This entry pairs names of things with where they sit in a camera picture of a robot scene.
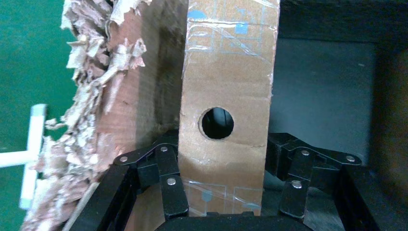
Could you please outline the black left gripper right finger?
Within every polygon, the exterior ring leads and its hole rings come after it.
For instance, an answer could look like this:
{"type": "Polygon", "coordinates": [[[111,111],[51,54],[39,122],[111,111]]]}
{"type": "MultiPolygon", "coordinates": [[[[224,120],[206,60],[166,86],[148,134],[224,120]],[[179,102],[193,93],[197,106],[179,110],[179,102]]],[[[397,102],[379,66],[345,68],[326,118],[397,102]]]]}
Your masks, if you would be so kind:
{"type": "Polygon", "coordinates": [[[284,182],[281,213],[302,220],[308,190],[316,188],[333,197],[345,230],[380,230],[370,194],[364,193],[370,174],[359,157],[314,147],[289,133],[269,133],[265,169],[284,182]]]}

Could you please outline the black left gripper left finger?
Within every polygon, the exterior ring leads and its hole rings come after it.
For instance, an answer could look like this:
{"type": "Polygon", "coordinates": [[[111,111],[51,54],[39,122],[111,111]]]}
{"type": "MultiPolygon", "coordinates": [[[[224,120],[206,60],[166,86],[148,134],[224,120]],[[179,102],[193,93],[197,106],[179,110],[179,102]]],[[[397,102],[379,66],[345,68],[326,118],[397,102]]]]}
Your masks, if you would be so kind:
{"type": "Polygon", "coordinates": [[[123,231],[139,194],[159,184],[166,220],[185,217],[189,205],[178,168],[177,129],[150,146],[114,159],[70,231],[123,231]]]}

